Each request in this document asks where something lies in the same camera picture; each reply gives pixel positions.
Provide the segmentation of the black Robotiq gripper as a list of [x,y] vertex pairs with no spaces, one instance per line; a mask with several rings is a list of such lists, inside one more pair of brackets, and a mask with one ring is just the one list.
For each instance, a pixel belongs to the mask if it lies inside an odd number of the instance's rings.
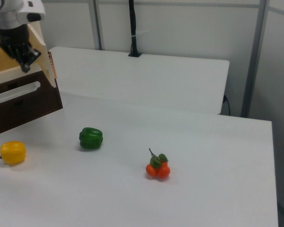
[[[21,54],[14,46],[21,46]],[[30,71],[30,65],[40,56],[41,52],[30,45],[27,24],[13,29],[0,29],[0,48],[11,58],[20,63],[23,72]]]

